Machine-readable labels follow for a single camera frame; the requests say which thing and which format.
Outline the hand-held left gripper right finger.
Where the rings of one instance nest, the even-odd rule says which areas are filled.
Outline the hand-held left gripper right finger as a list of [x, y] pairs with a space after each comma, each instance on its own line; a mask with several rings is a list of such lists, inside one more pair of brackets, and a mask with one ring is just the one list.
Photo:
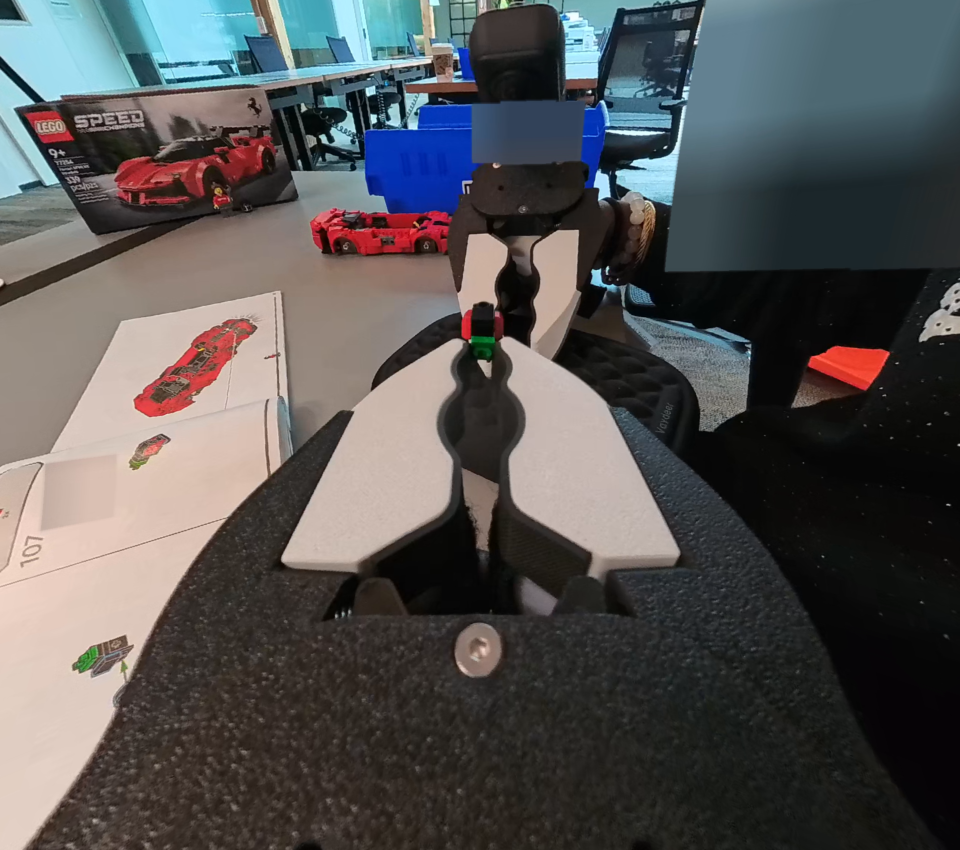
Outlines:
[[523, 579], [673, 567], [679, 545], [607, 402], [516, 340], [501, 354], [516, 419], [493, 534], [503, 562]]

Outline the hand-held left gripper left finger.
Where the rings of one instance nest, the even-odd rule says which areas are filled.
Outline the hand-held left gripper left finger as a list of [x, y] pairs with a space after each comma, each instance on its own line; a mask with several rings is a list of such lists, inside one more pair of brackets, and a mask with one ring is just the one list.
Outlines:
[[463, 392], [450, 341], [353, 410], [281, 560], [359, 577], [448, 577], [478, 565], [447, 414]]

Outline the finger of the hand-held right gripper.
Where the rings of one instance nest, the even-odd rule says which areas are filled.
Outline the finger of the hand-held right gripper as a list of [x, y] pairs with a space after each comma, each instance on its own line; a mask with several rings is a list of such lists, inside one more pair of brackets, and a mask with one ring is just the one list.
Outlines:
[[530, 348], [549, 360], [566, 340], [580, 304], [579, 244], [577, 230], [519, 237], [519, 311], [530, 318]]
[[507, 244], [491, 234], [471, 234], [467, 238], [458, 302], [463, 314], [475, 303], [494, 303], [503, 315], [518, 306], [517, 270]]

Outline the red lego car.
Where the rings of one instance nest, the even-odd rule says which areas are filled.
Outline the red lego car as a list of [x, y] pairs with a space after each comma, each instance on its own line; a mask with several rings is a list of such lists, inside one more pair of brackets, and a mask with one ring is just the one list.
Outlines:
[[390, 213], [337, 208], [310, 221], [314, 244], [324, 254], [446, 254], [452, 216], [445, 212]]

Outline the lego instruction booklet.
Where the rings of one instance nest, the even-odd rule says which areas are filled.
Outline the lego instruction booklet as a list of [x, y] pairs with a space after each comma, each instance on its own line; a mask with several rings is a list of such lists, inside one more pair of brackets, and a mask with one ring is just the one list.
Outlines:
[[121, 322], [52, 450], [2, 466], [1, 847], [114, 718], [222, 523], [292, 453], [282, 293]]

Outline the lego set cardboard box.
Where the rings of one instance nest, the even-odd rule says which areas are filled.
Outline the lego set cardboard box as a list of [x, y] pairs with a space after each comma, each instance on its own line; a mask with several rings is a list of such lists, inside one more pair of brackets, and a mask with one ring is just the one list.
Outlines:
[[95, 235], [298, 199], [263, 91], [42, 101], [15, 109], [30, 140]]

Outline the black quilted wrist rest pad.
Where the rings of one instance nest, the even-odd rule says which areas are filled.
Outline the black quilted wrist rest pad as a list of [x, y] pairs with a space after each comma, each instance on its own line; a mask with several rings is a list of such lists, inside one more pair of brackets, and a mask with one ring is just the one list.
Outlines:
[[[469, 316], [459, 314], [436, 320], [390, 355], [378, 368], [370, 387], [377, 388], [450, 340], [471, 340], [471, 324]], [[556, 363], [592, 388], [611, 408], [629, 412], [676, 456], [687, 454], [699, 430], [699, 402], [690, 382], [671, 364], [646, 350], [578, 330], [568, 332]], [[483, 439], [469, 437], [466, 448], [460, 442], [456, 447], [464, 470], [496, 482], [504, 446], [498, 398], [492, 386], [478, 382], [482, 370], [489, 367], [489, 363], [481, 362], [470, 372], [471, 393], [463, 411], [467, 429], [476, 427]]]

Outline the blue plastic bin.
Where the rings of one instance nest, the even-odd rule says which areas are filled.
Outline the blue plastic bin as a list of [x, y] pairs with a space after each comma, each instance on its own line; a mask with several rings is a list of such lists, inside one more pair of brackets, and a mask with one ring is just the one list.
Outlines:
[[494, 158], [517, 165], [522, 156], [572, 156], [573, 118], [581, 118], [582, 186], [597, 194], [595, 179], [610, 128], [606, 104], [525, 100], [429, 104], [416, 129], [366, 132], [366, 185], [392, 213], [453, 213]]

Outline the brown wooden desk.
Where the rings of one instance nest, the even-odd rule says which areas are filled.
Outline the brown wooden desk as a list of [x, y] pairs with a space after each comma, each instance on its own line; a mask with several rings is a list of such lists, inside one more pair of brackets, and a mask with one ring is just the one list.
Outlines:
[[[597, 82], [597, 76], [569, 77], [565, 83], [565, 91], [573, 94], [580, 94], [582, 92], [591, 93], [595, 91]], [[427, 96], [437, 97], [478, 94], [478, 87], [475, 81], [462, 79], [460, 77], [452, 80], [441, 80], [437, 77], [431, 77], [406, 81], [404, 83], [404, 89], [412, 94], [425, 94]]]

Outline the black mesh office chair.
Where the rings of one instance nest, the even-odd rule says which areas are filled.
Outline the black mesh office chair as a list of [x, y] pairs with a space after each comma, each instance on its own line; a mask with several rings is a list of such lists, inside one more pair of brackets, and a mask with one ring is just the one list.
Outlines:
[[596, 105], [606, 112], [599, 171], [609, 194], [618, 172], [676, 148], [705, 0], [619, 8], [598, 65]]

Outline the long white office desk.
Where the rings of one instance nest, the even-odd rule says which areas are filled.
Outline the long white office desk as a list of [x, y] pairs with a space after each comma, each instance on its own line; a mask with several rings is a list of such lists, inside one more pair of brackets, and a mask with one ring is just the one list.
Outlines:
[[306, 142], [303, 118], [299, 111], [301, 104], [311, 103], [318, 96], [347, 97], [352, 92], [373, 86], [378, 76], [403, 84], [414, 76], [427, 76], [433, 73], [433, 62], [429, 56], [415, 56], [333, 63], [250, 76], [210, 77], [186, 84], [64, 94], [61, 99], [87, 101], [95, 98], [126, 99], [161, 94], [184, 95], [225, 89], [260, 90], [266, 94], [270, 107], [279, 113], [278, 128], [289, 166], [292, 170], [312, 172], [315, 170], [315, 163]]

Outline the orange flat object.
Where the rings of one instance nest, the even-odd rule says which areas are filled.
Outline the orange flat object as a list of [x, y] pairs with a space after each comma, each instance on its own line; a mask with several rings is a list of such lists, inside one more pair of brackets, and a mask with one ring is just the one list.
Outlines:
[[813, 355], [807, 367], [846, 385], [867, 390], [881, 374], [889, 358], [889, 351], [834, 346]]

